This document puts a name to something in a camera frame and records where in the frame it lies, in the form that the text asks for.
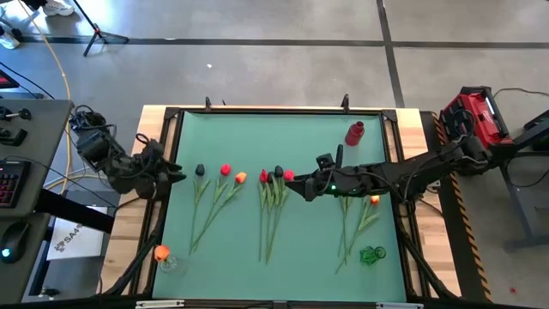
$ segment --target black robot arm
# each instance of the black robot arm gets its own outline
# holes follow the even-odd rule
[[[343,146],[337,148],[336,161],[331,154],[317,157],[318,169],[299,175],[286,186],[312,201],[324,194],[335,197],[364,197],[393,191],[400,202],[414,200],[433,183],[453,171],[485,166],[491,154],[476,136],[461,136],[438,151],[416,155],[403,162],[383,162],[341,167]]]
[[[143,134],[136,135],[145,144],[141,153],[128,156],[114,137],[116,126],[107,124],[101,114],[87,106],[78,106],[69,122],[78,135],[78,155],[95,172],[103,172],[118,193],[135,189],[140,198],[157,200],[173,183],[185,179],[180,166],[164,159],[164,147]]]

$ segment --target concrete floor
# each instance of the concrete floor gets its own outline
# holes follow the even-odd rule
[[[545,0],[385,0],[393,41],[549,42]],[[81,0],[105,31],[144,39],[387,39],[376,0]],[[37,33],[17,3],[7,16]],[[80,14],[34,14],[52,37],[92,34]],[[72,100],[103,112],[130,149],[143,105],[214,104],[335,106],[349,93],[352,106],[398,106],[394,61],[405,107],[438,112],[461,86],[523,87],[549,91],[549,47],[394,48],[363,46],[96,45],[88,58],[79,44],[54,44],[69,78]],[[0,61],[58,98],[65,92],[42,43],[0,50]],[[498,105],[515,134],[545,111],[548,100],[503,93]],[[54,167],[64,169],[64,145]],[[97,185],[82,181],[83,184]],[[469,218],[495,302],[548,307],[549,247],[514,253],[503,243],[522,235],[499,171],[460,179]]]

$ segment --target green table surface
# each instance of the green table surface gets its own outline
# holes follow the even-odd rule
[[[349,126],[365,124],[356,147],[344,146],[343,164],[356,165],[385,159],[380,121],[357,115],[184,115],[177,163],[188,178],[172,187],[163,244],[171,248],[178,267],[158,269],[153,297],[211,300],[318,300],[403,302],[401,264],[389,195],[377,206],[380,218],[358,238],[348,264],[336,275],[341,261],[341,208],[337,198],[318,197],[307,203],[290,192],[276,234],[271,260],[259,262],[259,173],[276,165],[296,174],[317,169],[315,158],[344,144]],[[204,234],[198,250],[189,255],[194,209],[193,178],[198,163],[212,183],[204,192],[196,216],[195,237],[202,230],[213,201],[214,181],[221,165],[230,164],[229,181],[246,172],[244,188],[218,215]],[[354,199],[347,219],[351,239],[359,216]],[[373,266],[359,261],[359,250],[383,246],[386,258]]]

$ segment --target red cup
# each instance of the red cup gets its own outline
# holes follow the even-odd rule
[[[364,135],[364,124],[362,121],[357,121],[356,124],[351,124],[347,135],[345,136],[345,143],[349,146],[356,146],[360,142],[360,138]]]

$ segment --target red machine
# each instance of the red machine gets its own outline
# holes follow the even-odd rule
[[[473,129],[486,149],[490,144],[513,143],[489,87],[463,87],[440,112],[440,120],[449,140],[469,134]]]

